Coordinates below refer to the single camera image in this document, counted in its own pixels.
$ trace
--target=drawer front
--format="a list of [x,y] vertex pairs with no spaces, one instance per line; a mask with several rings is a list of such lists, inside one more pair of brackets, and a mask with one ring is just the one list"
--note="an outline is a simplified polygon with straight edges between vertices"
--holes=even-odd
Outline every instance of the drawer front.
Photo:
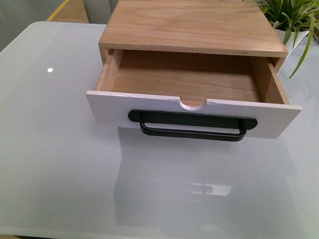
[[262,138],[277,138],[301,111],[299,106],[212,99],[188,107],[179,97],[101,91],[88,91],[87,99],[99,125],[139,128],[128,118],[131,110],[237,116],[255,118],[258,125],[246,136]]

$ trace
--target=table surface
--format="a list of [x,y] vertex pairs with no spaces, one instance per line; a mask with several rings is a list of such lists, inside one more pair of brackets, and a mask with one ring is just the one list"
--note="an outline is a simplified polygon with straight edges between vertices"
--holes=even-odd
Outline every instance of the table surface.
[[0,234],[319,238],[318,45],[279,72],[303,111],[278,139],[151,137],[95,123],[104,27],[39,22],[0,53]]

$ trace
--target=plant leaf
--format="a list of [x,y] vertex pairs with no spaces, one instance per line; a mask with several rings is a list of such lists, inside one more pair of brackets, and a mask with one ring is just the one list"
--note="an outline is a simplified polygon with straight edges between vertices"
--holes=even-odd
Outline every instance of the plant leaf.
[[310,3],[310,4],[307,4],[307,5],[303,5],[300,10],[298,11],[297,15],[295,16],[294,20],[295,22],[299,22],[299,21],[308,21],[308,18],[309,18],[309,13],[308,11],[310,9],[312,9],[314,6],[314,3]]
[[317,34],[316,34],[315,32],[313,32],[313,35],[314,35],[316,41],[318,42],[318,36],[317,36]]
[[278,21],[276,21],[276,22],[274,22],[273,24],[272,24],[272,26],[273,26],[273,29],[276,29],[278,26],[280,26],[282,23],[281,22],[278,22]]
[[294,29],[295,29],[295,38],[294,38],[294,43],[293,43],[293,49],[295,48],[296,40],[297,40],[298,35],[299,35],[299,28],[294,27]]
[[282,12],[281,14],[284,15],[288,19],[288,21],[289,21],[289,27],[288,28],[290,29],[292,24],[293,24],[293,20],[290,17],[288,17],[288,15],[285,14],[284,12]]
[[284,40],[283,40],[283,44],[284,45],[287,44],[290,36],[291,36],[291,30],[290,30],[290,28],[287,28],[286,33],[285,33],[285,37],[284,37]]
[[309,7],[309,5],[313,5],[313,2],[305,3],[304,1],[301,1],[291,9],[291,13],[296,12],[296,18],[300,18],[300,15],[305,14],[303,12]]
[[283,5],[283,0],[277,0],[277,4],[276,4],[276,10],[275,10],[275,17],[279,18],[279,14],[282,12],[282,5]]
[[272,9],[275,9],[276,6],[274,5],[274,1],[273,0],[266,0],[266,3],[272,7]]
[[263,6],[263,8],[261,9],[261,11],[263,12],[263,14],[267,13],[267,11],[270,9],[269,5]]
[[269,18],[267,17],[268,15],[272,18],[275,18],[274,15],[272,15],[270,12],[265,12],[264,14],[268,20],[269,20]]
[[[317,27],[318,24],[319,24],[319,20],[315,20],[315,27]],[[299,24],[299,25],[296,26],[296,27],[298,27],[298,28],[307,28],[307,30],[309,30],[310,25],[311,25],[311,21],[309,21],[309,22],[304,22],[304,23],[302,23],[302,24]]]
[[319,8],[312,9],[308,12],[308,14],[314,13],[315,15],[319,14]]
[[314,34],[314,28],[315,28],[315,14],[311,13],[311,24],[310,24],[309,34],[308,34],[308,41],[307,41],[304,53],[301,56],[301,58],[299,59],[299,62],[297,64],[295,70],[293,71],[293,73],[291,74],[291,76],[289,78],[291,78],[298,71],[299,67],[301,66],[301,64],[304,61],[304,59],[308,53],[308,50],[310,48],[311,40],[312,40],[313,34]]

